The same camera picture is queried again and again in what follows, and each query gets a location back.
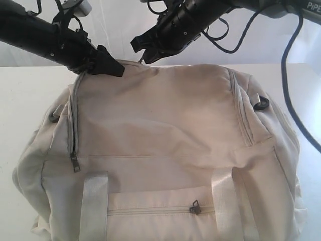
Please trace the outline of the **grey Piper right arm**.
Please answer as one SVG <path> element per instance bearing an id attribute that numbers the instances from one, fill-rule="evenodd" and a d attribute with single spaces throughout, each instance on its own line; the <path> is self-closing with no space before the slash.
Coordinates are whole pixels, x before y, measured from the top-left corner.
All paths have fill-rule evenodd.
<path id="1" fill-rule="evenodd" d="M 295 14 L 320 24 L 320 1 L 165 1 L 166 9 L 150 12 L 157 15 L 156 25 L 131 41 L 134 52 L 143 51 L 146 64 L 175 56 L 204 35 L 213 44 L 226 37 L 211 37 L 205 31 L 222 15 L 235 9 L 248 9 L 278 19 Z"/>

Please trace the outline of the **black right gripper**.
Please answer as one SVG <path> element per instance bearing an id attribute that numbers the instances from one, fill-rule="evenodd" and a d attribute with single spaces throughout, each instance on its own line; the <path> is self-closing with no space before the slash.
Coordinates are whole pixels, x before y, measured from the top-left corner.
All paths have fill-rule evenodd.
<path id="1" fill-rule="evenodd" d="M 231 1 L 165 1 L 168 8 L 156 27 L 130 42 L 135 53 L 145 49 L 142 60 L 152 64 L 177 55 L 196 39 L 202 30 L 233 9 Z"/>

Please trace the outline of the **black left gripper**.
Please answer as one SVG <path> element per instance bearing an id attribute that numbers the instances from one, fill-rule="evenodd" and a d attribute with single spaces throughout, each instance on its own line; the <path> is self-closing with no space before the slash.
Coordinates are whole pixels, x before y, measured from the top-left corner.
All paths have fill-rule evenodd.
<path id="1" fill-rule="evenodd" d="M 87 37 L 88 33 L 84 30 L 67 29 L 60 33 L 57 25 L 45 24 L 42 27 L 42 57 L 77 74 L 89 69 L 91 75 L 122 77 L 125 67 L 104 46 L 94 47 Z"/>

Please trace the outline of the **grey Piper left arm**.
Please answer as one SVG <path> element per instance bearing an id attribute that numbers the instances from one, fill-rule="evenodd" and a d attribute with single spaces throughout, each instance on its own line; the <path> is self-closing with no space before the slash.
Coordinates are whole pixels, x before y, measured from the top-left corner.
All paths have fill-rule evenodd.
<path id="1" fill-rule="evenodd" d="M 106 74 L 121 77 L 124 66 L 102 46 L 94 46 L 80 25 L 69 28 L 70 21 L 89 15 L 88 1 L 56 1 L 58 13 L 52 22 L 39 18 L 38 12 L 27 11 L 15 1 L 1 1 L 1 41 L 67 67 L 80 74 Z"/>

